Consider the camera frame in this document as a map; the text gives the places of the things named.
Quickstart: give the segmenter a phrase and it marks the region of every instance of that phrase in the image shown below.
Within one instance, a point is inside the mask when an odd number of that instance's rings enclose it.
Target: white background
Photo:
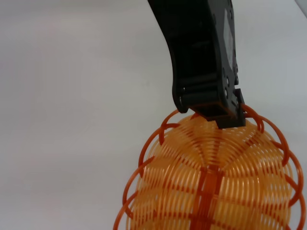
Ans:
[[[307,176],[307,19],[294,0],[233,2],[245,102]],[[111,229],[171,85],[145,0],[1,0],[0,229]]]

